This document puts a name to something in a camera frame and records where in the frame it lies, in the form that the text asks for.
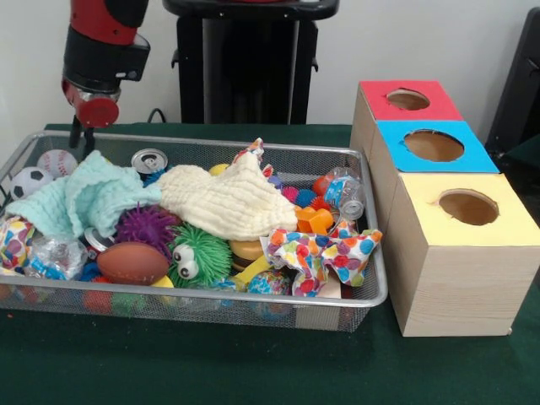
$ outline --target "green table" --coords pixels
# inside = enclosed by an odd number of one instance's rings
[[[112,131],[346,146],[350,128]],[[3,310],[0,370],[6,405],[536,404],[540,290],[532,287],[509,337],[403,338],[389,300],[352,334]]]

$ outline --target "shape sorter box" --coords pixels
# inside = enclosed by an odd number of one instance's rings
[[[378,121],[463,121],[451,98],[435,81],[363,81],[354,110],[351,149],[368,161]]]
[[[398,173],[499,173],[464,121],[379,121],[371,148],[379,226],[387,229]]]
[[[540,230],[504,175],[399,175],[384,245],[403,336],[506,335]]]

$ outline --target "yellow toy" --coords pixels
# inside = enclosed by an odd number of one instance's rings
[[[212,176],[219,176],[221,173],[223,173],[230,165],[228,163],[222,163],[220,165],[215,165],[210,168],[208,173]]]
[[[242,273],[238,273],[230,279],[236,284],[239,291],[245,291],[247,284],[259,273],[266,272],[272,267],[265,256],[261,256],[250,264]]]

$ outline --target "orange toy block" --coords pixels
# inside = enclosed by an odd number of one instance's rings
[[[300,232],[326,235],[328,229],[334,223],[332,214],[324,208],[315,210],[312,207],[296,210],[298,218],[298,230]]]

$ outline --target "blue lid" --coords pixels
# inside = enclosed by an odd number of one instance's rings
[[[499,173],[473,130],[464,121],[378,121],[377,125],[394,165],[400,171]],[[423,130],[449,135],[461,143],[463,154],[451,161],[433,161],[417,156],[405,144],[405,137]]]

